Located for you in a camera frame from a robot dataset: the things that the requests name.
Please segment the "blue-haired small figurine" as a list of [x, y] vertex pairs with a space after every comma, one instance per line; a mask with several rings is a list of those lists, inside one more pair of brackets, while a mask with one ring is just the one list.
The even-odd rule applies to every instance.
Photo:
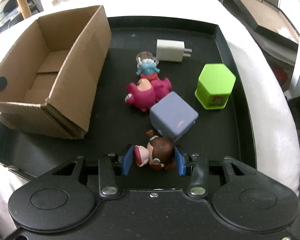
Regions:
[[150, 52], [142, 51], [136, 56], [137, 71], [136, 75], [152, 75], [154, 73], [160, 73], [158, 68], [159, 60]]

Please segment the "white power adapter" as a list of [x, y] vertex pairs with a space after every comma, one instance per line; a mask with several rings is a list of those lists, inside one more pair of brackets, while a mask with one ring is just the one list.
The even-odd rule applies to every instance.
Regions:
[[156, 58], [159, 61], [182, 62], [191, 57], [192, 49], [185, 48], [184, 41], [157, 39]]

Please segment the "brown-haired girl figurine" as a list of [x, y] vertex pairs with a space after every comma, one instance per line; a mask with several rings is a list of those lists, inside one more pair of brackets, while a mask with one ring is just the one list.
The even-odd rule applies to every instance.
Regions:
[[174, 170], [174, 146], [172, 142], [165, 137], [155, 135], [152, 129], [146, 132], [146, 136], [149, 139], [146, 147], [134, 146], [134, 157], [138, 167], [149, 164], [155, 170]]

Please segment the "purple-grey cube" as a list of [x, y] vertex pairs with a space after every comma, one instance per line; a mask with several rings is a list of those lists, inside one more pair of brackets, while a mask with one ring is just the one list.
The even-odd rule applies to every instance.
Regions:
[[162, 137], [176, 142], [193, 126], [198, 113], [176, 92], [170, 92], [151, 107], [149, 117]]

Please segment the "pink bear figurine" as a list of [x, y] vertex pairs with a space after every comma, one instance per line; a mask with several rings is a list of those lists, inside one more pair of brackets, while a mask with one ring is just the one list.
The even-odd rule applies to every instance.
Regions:
[[172, 84], [168, 78], [152, 81], [142, 78], [137, 83], [130, 83], [126, 90], [125, 104], [145, 112], [172, 90]]

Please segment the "white fluffy blanket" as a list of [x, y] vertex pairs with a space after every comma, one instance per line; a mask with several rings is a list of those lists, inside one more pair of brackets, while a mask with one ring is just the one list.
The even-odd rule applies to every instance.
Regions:
[[[217, 0], [66, 0], [0, 34], [0, 61], [39, 16], [91, 5], [104, 5], [107, 16], [168, 16], [219, 25], [237, 64], [247, 96], [259, 171], [299, 194], [300, 148], [295, 123], [280, 85], [247, 28]], [[25, 183], [0, 164], [0, 237], [15, 226], [8, 197]]]

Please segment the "brown cardboard box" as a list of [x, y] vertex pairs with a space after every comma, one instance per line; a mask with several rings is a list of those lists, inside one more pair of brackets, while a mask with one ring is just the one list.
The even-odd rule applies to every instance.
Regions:
[[103, 6], [37, 18], [0, 63], [0, 122], [10, 129], [82, 139], [111, 41]]

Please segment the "black tray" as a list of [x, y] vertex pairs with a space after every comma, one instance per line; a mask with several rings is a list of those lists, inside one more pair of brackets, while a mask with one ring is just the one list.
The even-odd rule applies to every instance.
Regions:
[[149, 114], [125, 104], [126, 87], [136, 80], [135, 57], [153, 51], [158, 39], [184, 41], [192, 50], [181, 63], [161, 62], [160, 77], [198, 112], [195, 124], [178, 140], [187, 153], [219, 161], [231, 156], [256, 166], [251, 117], [242, 81], [237, 79], [221, 110], [205, 109], [195, 97], [198, 77], [207, 63], [238, 69], [220, 25], [179, 18], [121, 16], [109, 18], [112, 40], [97, 85], [88, 133], [83, 139], [58, 139], [12, 130], [0, 124], [0, 164], [32, 179], [81, 155], [88, 165], [128, 144], [143, 144], [151, 128]]

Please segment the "green hexagonal container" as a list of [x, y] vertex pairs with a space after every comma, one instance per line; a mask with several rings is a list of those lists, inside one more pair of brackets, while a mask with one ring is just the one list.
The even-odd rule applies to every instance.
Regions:
[[195, 96], [207, 110], [224, 109], [236, 76], [223, 63], [208, 63], [198, 77]]

